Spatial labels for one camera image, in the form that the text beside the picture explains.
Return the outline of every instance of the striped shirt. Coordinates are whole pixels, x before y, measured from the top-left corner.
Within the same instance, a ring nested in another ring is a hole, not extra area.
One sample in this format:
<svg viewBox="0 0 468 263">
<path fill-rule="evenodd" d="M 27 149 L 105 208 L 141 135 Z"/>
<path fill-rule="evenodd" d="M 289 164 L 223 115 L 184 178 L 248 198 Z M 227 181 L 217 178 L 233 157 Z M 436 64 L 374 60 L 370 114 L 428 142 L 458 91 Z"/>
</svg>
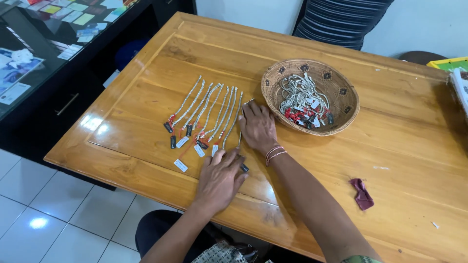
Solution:
<svg viewBox="0 0 468 263">
<path fill-rule="evenodd" d="M 307 0 L 294 36 L 361 50 L 394 0 Z"/>
</svg>

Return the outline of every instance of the white wall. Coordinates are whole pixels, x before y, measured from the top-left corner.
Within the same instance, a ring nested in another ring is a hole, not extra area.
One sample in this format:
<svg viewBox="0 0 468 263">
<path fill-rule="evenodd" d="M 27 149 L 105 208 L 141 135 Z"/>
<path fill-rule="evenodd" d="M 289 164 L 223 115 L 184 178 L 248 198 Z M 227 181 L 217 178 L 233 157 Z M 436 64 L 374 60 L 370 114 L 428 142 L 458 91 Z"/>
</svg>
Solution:
<svg viewBox="0 0 468 263">
<path fill-rule="evenodd" d="M 199 15 L 290 35 L 302 0 L 196 3 Z M 389 57 L 416 50 L 448 58 L 468 56 L 468 0 L 395 0 L 362 48 Z"/>
<path fill-rule="evenodd" d="M 397 57 L 428 51 L 468 56 L 468 0 L 395 0 L 364 38 L 362 51 Z"/>
<path fill-rule="evenodd" d="M 302 0 L 196 0 L 198 15 L 292 34 Z"/>
</svg>

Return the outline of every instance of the hand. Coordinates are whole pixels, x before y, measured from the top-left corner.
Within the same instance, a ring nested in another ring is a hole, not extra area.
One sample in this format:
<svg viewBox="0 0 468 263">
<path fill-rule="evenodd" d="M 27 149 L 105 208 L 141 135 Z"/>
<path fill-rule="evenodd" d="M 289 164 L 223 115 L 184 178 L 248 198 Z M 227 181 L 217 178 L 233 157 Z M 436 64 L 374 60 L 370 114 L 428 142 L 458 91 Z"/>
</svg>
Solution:
<svg viewBox="0 0 468 263">
<path fill-rule="evenodd" d="M 193 202 L 204 207 L 211 216 L 228 207 L 248 176 L 236 176 L 245 161 L 245 157 L 235 159 L 238 153 L 238 148 L 228 153 L 218 150 L 213 157 L 205 158 Z"/>
<path fill-rule="evenodd" d="M 270 110 L 250 101 L 242 106 L 244 116 L 239 116 L 242 136 L 248 145 L 266 155 L 273 147 L 279 146 L 276 138 L 275 118 Z"/>
</svg>

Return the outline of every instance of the woven basket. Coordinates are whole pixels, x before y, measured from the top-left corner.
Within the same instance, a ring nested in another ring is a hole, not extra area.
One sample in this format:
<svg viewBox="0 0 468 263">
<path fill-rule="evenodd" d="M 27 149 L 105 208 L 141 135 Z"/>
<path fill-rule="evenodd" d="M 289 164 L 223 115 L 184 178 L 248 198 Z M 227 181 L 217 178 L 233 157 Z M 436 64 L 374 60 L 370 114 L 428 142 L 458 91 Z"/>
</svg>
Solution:
<svg viewBox="0 0 468 263">
<path fill-rule="evenodd" d="M 292 74 L 303 77 L 304 72 L 314 80 L 317 90 L 327 96 L 334 117 L 333 124 L 327 123 L 309 130 L 279 112 L 279 105 L 285 100 L 279 82 Z M 276 119 L 301 132 L 317 136 L 333 135 L 348 127 L 359 112 L 359 97 L 353 85 L 336 69 L 316 60 L 293 58 L 277 62 L 263 74 L 261 86 L 262 94 Z"/>
</svg>

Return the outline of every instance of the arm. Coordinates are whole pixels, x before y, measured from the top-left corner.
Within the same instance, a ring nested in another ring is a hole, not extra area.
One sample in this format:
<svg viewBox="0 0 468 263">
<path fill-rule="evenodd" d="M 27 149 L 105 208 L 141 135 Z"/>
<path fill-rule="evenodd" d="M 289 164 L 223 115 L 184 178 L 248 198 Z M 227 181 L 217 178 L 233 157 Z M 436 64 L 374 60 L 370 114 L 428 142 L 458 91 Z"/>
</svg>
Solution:
<svg viewBox="0 0 468 263">
<path fill-rule="evenodd" d="M 245 117 L 239 116 L 239 123 L 245 140 L 266 155 L 279 145 L 274 117 L 266 107 L 258 107 L 254 102 L 249 102 L 242 109 Z M 368 256 L 382 261 L 340 204 L 294 158 L 283 153 L 271 159 L 270 164 L 327 262 L 341 262 L 350 256 Z"/>
<path fill-rule="evenodd" d="M 236 176 L 245 158 L 235 159 L 239 149 L 226 154 L 218 150 L 205 158 L 197 194 L 187 211 L 151 247 L 140 263 L 179 263 L 185 258 L 203 227 L 224 210 L 236 195 L 247 174 Z"/>
</svg>

